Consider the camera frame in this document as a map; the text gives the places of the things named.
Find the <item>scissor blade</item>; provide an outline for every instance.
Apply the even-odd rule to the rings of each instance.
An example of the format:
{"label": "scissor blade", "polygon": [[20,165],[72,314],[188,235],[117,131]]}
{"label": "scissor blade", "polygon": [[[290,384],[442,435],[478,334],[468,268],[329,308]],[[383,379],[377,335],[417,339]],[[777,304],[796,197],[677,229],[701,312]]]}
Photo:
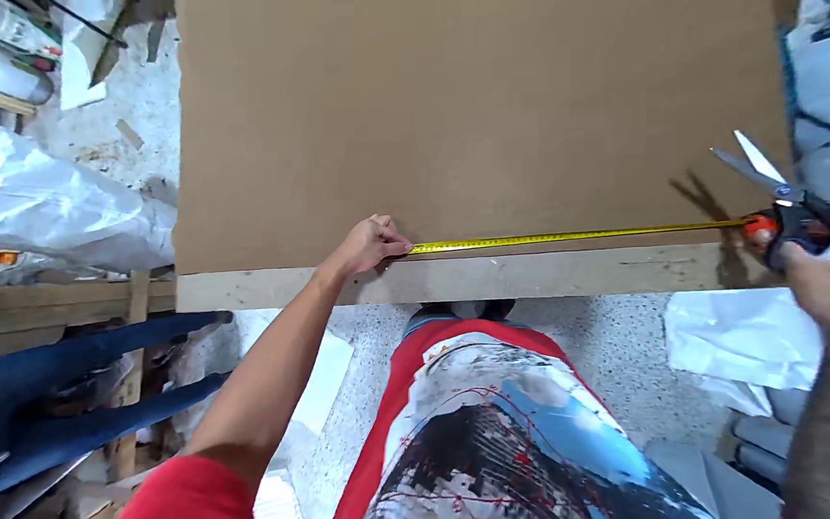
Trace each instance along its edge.
{"label": "scissor blade", "polygon": [[780,184],[786,184],[787,179],[777,171],[777,167],[772,164],[763,152],[761,152],[755,144],[745,136],[741,131],[735,130],[735,138],[739,140],[739,144],[748,157],[748,160],[755,167],[755,171],[764,176],[768,176],[777,180]]}
{"label": "scissor blade", "polygon": [[767,190],[774,198],[787,200],[791,202],[799,201],[801,199],[801,192],[793,189],[789,184],[779,182],[766,174],[758,173],[750,162],[738,157],[724,149],[709,148],[721,161],[725,162],[729,167],[741,173],[745,178],[760,184]]}

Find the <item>shoe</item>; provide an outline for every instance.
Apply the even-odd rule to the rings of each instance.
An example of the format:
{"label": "shoe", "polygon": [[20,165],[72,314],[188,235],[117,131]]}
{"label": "shoe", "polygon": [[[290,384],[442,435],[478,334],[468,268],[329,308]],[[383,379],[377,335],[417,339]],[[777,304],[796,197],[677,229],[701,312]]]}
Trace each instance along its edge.
{"label": "shoe", "polygon": [[478,315],[480,319],[487,321],[504,321],[514,308],[513,299],[492,299],[485,302],[482,312]]}
{"label": "shoe", "polygon": [[448,301],[440,301],[437,303],[421,303],[422,314],[452,314],[454,307]]}

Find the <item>white paper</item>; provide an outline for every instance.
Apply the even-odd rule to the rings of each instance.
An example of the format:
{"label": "white paper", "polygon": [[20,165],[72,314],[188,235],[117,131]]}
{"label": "white paper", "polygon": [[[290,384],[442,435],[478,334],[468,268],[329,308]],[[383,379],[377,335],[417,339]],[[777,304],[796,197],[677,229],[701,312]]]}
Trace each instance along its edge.
{"label": "white paper", "polygon": [[286,470],[265,473],[258,486],[252,515],[255,519],[303,519]]}
{"label": "white paper", "polygon": [[[248,352],[261,333],[271,324],[279,310],[237,310],[236,324],[242,340],[243,354]],[[354,348],[329,330],[322,337],[313,373],[291,420],[304,424],[317,435],[322,434],[329,413],[339,396],[341,383],[351,363]]]}
{"label": "white paper", "polygon": [[703,377],[700,389],[707,392],[710,401],[717,406],[731,407],[749,417],[770,418],[774,415],[767,392],[761,386]]}
{"label": "white paper", "polygon": [[788,288],[680,292],[665,329],[672,369],[720,379],[809,389],[822,358],[818,325]]}
{"label": "white paper", "polygon": [[[112,0],[74,0],[68,7],[79,16],[110,32],[120,13]],[[91,74],[107,40],[82,22],[63,13],[63,59],[60,63],[60,109],[69,110],[107,97],[104,82],[88,88]]]}

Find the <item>scissors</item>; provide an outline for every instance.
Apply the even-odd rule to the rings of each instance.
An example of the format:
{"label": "scissors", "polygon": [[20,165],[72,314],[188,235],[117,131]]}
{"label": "scissors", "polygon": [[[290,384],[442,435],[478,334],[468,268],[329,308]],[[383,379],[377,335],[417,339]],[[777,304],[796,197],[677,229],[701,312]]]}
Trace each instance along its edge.
{"label": "scissors", "polygon": [[786,270],[786,260],[780,254],[780,248],[790,241],[810,254],[822,254],[830,246],[830,202],[787,182],[777,167],[741,131],[735,130],[735,138],[748,157],[746,161],[723,149],[710,150],[774,197],[773,208],[746,216],[748,223],[743,229],[743,235],[750,243],[758,243],[755,235],[763,230],[774,237],[764,250],[767,268],[781,273]]}

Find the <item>wooden board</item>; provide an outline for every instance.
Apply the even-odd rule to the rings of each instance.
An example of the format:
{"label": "wooden board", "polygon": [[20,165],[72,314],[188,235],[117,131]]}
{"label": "wooden board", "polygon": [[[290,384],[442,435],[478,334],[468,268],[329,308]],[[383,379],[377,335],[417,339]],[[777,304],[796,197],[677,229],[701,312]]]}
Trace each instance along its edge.
{"label": "wooden board", "polygon": [[[314,269],[178,277],[179,312],[279,309]],[[390,264],[345,284],[340,305],[596,296],[748,288],[780,283],[750,254],[720,244],[629,247]]]}
{"label": "wooden board", "polygon": [[[130,310],[130,290],[128,283],[2,286],[0,334],[124,317]],[[174,282],[153,282],[149,293],[148,311],[174,309]]]}
{"label": "wooden board", "polygon": [[767,1],[183,0],[179,24],[179,274],[312,267],[375,212],[416,242],[705,221],[687,172],[738,217],[769,197],[708,152],[735,128],[790,163]]}

